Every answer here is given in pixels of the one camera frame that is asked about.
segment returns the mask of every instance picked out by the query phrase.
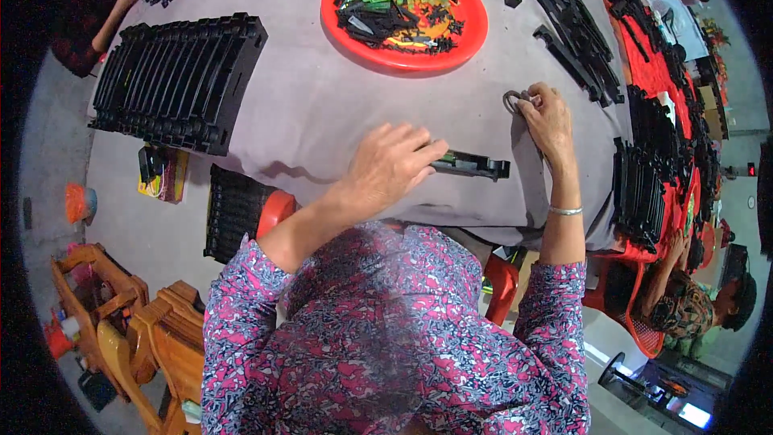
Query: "gray table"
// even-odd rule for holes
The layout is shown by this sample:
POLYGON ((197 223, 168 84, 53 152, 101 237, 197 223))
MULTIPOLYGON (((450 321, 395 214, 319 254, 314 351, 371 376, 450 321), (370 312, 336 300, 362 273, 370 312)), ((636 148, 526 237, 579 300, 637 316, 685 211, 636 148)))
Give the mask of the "gray table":
MULTIPOLYGON (((510 179, 436 174, 382 217, 463 226, 505 245, 539 245, 551 179, 525 121, 505 110, 502 93, 545 81, 573 113, 587 248, 610 245, 612 140, 631 137, 628 106, 602 109, 588 101, 543 42, 532 38, 539 25, 550 24, 536 0, 523 0, 517 9, 482 0, 488 37, 478 54, 430 77, 379 71, 343 52, 320 23, 319 1, 174 0, 163 8, 141 0, 122 27, 235 12, 259 16, 268 41, 246 88, 229 155, 214 158, 217 164, 282 188, 304 205, 342 176, 365 132, 385 121, 424 125, 455 150, 512 161, 510 179)), ((602 0, 583 1, 616 51, 602 0)), ((620 61, 612 66, 622 78, 620 61)))

